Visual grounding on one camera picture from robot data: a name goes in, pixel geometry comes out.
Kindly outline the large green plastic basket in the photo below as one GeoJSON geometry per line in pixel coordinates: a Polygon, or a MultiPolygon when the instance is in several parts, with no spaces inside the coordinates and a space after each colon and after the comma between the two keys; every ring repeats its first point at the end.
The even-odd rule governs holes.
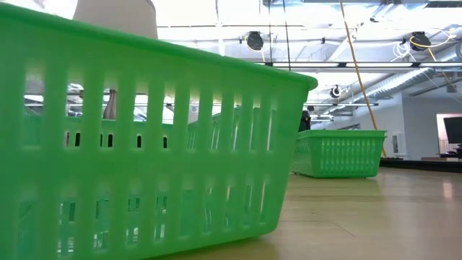
{"type": "Polygon", "coordinates": [[[274,231],[317,84],[0,4],[0,260],[141,260],[274,231]]]}

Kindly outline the black upright post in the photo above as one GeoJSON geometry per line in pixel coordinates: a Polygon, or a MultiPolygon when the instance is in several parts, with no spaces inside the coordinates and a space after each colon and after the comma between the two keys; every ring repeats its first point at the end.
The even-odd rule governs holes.
{"type": "Polygon", "coordinates": [[[301,115],[299,132],[310,130],[311,117],[307,110],[304,110],[301,115]]]}

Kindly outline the silver ventilation duct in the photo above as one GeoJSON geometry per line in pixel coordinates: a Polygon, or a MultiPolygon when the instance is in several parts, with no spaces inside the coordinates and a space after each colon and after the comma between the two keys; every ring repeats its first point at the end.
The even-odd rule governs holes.
{"type": "MultiPolygon", "coordinates": [[[[447,49],[435,54],[435,58],[442,62],[462,62],[462,47],[457,45],[455,49],[447,49]]],[[[383,81],[368,87],[366,95],[369,99],[379,99],[391,96],[419,84],[436,75],[436,69],[432,67],[415,69],[404,74],[394,74],[383,81]]]]}

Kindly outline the dark wall monitor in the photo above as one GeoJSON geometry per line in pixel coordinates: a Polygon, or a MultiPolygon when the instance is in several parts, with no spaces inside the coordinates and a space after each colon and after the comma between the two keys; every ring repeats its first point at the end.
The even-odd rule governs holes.
{"type": "Polygon", "coordinates": [[[437,134],[439,140],[462,144],[462,113],[437,114],[437,134]]]}

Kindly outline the black table edge frame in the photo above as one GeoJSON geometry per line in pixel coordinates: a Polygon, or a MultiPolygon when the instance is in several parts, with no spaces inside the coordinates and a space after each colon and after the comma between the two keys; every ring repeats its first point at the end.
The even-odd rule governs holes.
{"type": "Polygon", "coordinates": [[[462,173],[462,162],[381,159],[380,167],[462,173]]]}

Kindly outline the beige round pillar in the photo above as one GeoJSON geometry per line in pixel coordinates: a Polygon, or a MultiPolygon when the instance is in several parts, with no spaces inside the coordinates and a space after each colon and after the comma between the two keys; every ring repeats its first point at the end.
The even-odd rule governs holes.
{"type": "Polygon", "coordinates": [[[152,0],[78,0],[73,20],[158,39],[152,0]]]}

